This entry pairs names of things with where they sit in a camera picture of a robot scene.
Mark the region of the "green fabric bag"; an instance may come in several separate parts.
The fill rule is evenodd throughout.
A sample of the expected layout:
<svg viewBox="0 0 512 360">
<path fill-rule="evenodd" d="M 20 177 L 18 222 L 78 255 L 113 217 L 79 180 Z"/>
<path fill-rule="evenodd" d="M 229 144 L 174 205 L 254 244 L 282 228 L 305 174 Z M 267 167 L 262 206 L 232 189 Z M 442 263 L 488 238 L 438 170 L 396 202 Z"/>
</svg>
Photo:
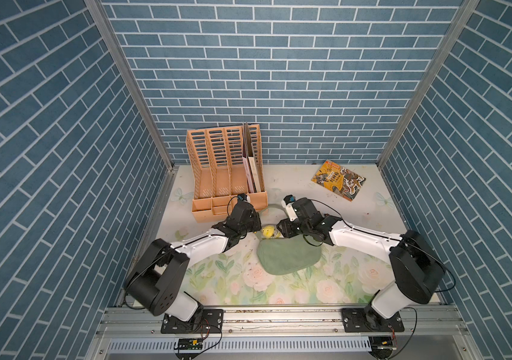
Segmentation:
<svg viewBox="0 0 512 360">
<path fill-rule="evenodd" d="M 266 225 L 276 226 L 263 221 L 262 228 Z M 257 258 L 262 268 L 271 275 L 288 275 L 320 261 L 321 248 L 308 244 L 303 235 L 263 239 L 260 230 L 256 232 L 256 237 L 259 240 Z"/>
</svg>

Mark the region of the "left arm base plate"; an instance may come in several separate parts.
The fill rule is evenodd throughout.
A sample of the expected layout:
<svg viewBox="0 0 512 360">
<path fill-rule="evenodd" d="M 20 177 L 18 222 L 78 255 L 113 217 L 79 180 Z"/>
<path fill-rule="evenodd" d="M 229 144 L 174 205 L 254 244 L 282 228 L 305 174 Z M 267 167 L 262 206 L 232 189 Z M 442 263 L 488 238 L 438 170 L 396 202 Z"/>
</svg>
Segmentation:
<svg viewBox="0 0 512 360">
<path fill-rule="evenodd" d="M 200 307 L 187 321 L 171 315 L 164 315 L 161 327 L 161 334 L 207 334 L 215 331 L 222 322 L 224 310 L 220 308 Z"/>
</svg>

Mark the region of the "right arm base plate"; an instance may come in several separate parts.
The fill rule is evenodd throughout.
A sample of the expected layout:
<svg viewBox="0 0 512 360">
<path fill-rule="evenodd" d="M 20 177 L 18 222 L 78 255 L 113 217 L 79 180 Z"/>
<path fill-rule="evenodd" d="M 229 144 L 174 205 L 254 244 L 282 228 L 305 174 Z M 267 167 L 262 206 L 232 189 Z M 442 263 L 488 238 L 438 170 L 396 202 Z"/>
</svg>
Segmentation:
<svg viewBox="0 0 512 360">
<path fill-rule="evenodd" d="M 404 324 L 399 312 L 386 319 L 374 310 L 360 307 L 345 307 L 341 309 L 341 319 L 344 331 L 353 332 L 403 332 Z"/>
</svg>

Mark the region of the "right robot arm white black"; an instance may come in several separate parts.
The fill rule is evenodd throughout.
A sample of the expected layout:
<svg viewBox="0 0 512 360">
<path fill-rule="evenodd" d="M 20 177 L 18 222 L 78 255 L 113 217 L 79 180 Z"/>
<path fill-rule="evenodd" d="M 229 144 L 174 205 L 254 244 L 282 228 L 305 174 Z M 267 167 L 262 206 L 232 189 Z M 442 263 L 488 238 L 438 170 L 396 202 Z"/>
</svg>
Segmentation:
<svg viewBox="0 0 512 360">
<path fill-rule="evenodd" d="M 352 225 L 338 212 L 321 213 L 314 202 L 287 195 L 281 206 L 288 218 L 278 223 L 278 229 L 287 238 L 302 235 L 314 245 L 351 248 L 391 266 L 393 280 L 365 307 L 370 326 L 383 324 L 412 303 L 426 305 L 440 291 L 440 282 L 450 271 L 418 232 L 387 233 Z"/>
</svg>

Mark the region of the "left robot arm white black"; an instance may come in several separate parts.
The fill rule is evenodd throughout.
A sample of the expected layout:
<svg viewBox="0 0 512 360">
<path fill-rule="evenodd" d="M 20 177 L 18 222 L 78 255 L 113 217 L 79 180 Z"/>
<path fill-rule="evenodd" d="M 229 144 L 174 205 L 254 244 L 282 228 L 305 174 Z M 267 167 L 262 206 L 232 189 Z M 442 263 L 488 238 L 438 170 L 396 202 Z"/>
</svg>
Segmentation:
<svg viewBox="0 0 512 360">
<path fill-rule="evenodd" d="M 186 271 L 196 263 L 238 245 L 249 233 L 261 230 L 252 204 L 239 201 L 227 218 L 203 235 L 168 243 L 161 238 L 146 249 L 125 280 L 125 293 L 152 315 L 167 314 L 188 322 L 201 304 L 180 291 Z"/>
</svg>

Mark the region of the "yellow plush decoration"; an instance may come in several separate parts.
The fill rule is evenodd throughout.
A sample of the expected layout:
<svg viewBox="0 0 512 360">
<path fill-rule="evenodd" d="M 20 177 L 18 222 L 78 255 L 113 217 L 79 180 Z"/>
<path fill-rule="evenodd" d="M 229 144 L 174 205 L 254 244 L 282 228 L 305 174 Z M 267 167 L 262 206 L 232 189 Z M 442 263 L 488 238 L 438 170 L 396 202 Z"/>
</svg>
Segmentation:
<svg viewBox="0 0 512 360">
<path fill-rule="evenodd" d="M 279 230 L 274 225 L 266 225 L 262 228 L 263 239 L 278 239 L 281 237 Z"/>
</svg>

